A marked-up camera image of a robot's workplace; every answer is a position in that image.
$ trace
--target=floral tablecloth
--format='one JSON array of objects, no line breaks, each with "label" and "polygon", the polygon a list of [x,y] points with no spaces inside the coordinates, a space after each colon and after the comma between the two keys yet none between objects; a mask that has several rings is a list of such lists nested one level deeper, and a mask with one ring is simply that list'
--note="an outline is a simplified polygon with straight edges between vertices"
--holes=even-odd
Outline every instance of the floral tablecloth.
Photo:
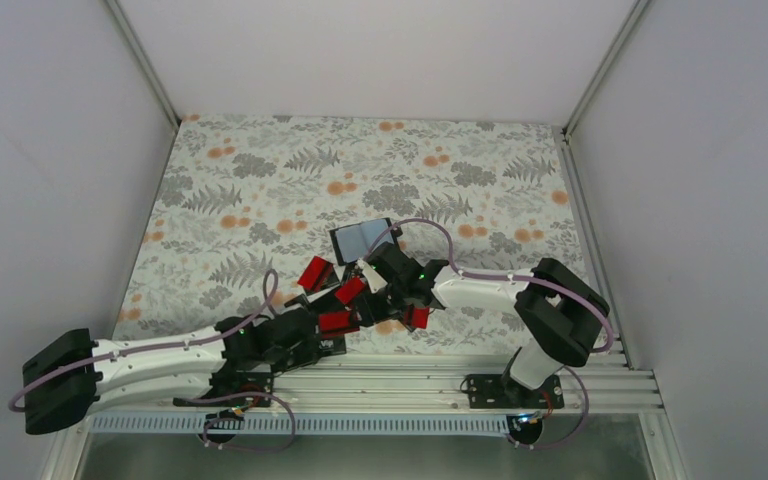
[{"label": "floral tablecloth", "polygon": [[[546,125],[359,118],[190,115],[181,125],[122,305],[115,339],[183,333],[276,302],[328,230],[425,217],[456,240],[464,266],[522,268],[551,256],[586,278],[552,130]],[[439,232],[406,225],[403,250],[444,258]],[[361,353],[508,354],[528,338],[512,316],[436,311],[427,330],[385,322],[347,336]]]}]

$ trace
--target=gray wall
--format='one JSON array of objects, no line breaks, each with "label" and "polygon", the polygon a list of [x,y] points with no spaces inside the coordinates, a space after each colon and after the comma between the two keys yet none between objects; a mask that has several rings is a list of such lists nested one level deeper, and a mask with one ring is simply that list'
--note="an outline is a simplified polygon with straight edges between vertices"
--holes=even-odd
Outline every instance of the gray wall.
[{"label": "gray wall", "polygon": [[0,479],[50,444],[7,411],[22,363],[112,326],[172,135],[100,1],[0,2]]},{"label": "gray wall", "polygon": [[768,476],[768,2],[655,1],[573,137],[691,473]]}]

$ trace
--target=robotic arm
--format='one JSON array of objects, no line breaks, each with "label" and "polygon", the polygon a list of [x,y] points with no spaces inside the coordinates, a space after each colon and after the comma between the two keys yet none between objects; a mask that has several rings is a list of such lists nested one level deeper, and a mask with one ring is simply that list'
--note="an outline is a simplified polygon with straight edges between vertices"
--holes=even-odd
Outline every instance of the robotic arm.
[{"label": "robotic arm", "polygon": [[299,279],[305,295],[273,318],[261,315],[261,307],[245,319],[140,341],[67,332],[23,367],[19,411],[26,432],[60,430],[117,405],[236,393],[267,367],[283,373],[345,353],[344,335],[361,327],[397,319],[411,331],[425,328],[431,309],[479,307],[522,319],[533,339],[501,377],[512,398],[536,391],[564,365],[587,362],[603,326],[595,313],[603,320],[608,307],[560,262],[544,258],[517,271],[462,269],[451,258],[421,265],[399,249],[396,226],[375,220],[332,231],[338,262],[346,265],[342,279],[333,264],[315,257]]}]

